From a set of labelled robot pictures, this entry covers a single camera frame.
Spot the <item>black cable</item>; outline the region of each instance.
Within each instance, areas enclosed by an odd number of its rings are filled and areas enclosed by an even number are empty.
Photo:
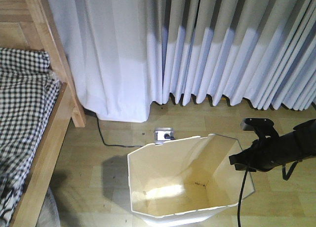
[[[241,189],[240,189],[240,194],[239,194],[238,209],[237,209],[238,227],[241,227],[241,224],[240,224],[240,207],[241,207],[241,200],[242,200],[243,188],[245,187],[245,183],[246,183],[247,173],[248,173],[248,167],[246,168],[245,175],[244,175],[243,180],[242,180],[242,185],[241,185]]]
[[[102,132],[101,132],[101,129],[100,129],[100,124],[99,124],[99,118],[98,118],[98,117],[97,117],[97,123],[98,123],[98,130],[99,130],[99,133],[100,133],[102,142],[103,142],[103,144],[104,144],[105,146],[108,146],[108,147],[124,147],[124,148],[142,147],[141,145],[137,145],[137,146],[125,146],[125,145],[117,145],[117,144],[107,144],[107,143],[104,141],[104,138],[103,138],[103,135],[102,135]]]

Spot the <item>white wastebasket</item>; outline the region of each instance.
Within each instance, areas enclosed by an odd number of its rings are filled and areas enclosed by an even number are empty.
[[[230,165],[235,138],[216,134],[147,144],[128,154],[131,210],[147,224],[171,227],[203,221],[238,204],[244,172]],[[243,197],[254,193],[248,175]]]

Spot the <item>checkered blanket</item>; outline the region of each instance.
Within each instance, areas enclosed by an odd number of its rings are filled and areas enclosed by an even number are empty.
[[[60,82],[44,51],[0,48],[0,226],[8,226]]]

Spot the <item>curtain fold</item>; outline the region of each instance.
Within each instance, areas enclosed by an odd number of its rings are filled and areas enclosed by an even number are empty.
[[[316,0],[49,0],[79,100],[100,119],[150,104],[303,110],[316,101]]]

